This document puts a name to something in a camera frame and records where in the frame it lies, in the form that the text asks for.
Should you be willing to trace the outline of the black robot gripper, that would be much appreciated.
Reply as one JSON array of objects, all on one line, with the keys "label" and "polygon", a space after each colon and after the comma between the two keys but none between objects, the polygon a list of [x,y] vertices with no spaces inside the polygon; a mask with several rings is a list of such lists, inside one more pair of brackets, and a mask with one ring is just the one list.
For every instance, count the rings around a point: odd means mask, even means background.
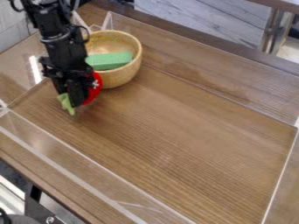
[{"label": "black robot gripper", "polygon": [[41,36],[40,41],[48,53],[38,58],[44,76],[50,79],[60,95],[68,91],[72,107],[88,104],[92,101],[93,79],[86,77],[92,74],[85,62],[86,40],[81,36]]}]

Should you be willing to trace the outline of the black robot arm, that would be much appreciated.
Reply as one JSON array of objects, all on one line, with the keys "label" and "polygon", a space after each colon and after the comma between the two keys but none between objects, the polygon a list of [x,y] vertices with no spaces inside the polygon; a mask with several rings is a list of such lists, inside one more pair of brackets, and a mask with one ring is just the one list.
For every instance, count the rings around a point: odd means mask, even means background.
[{"label": "black robot arm", "polygon": [[89,98],[96,79],[85,61],[89,38],[82,38],[84,26],[70,22],[69,4],[65,0],[20,0],[18,8],[14,0],[8,2],[16,12],[26,14],[40,32],[46,50],[46,55],[38,58],[42,75],[50,79],[57,93],[68,95],[70,106],[78,107]]}]

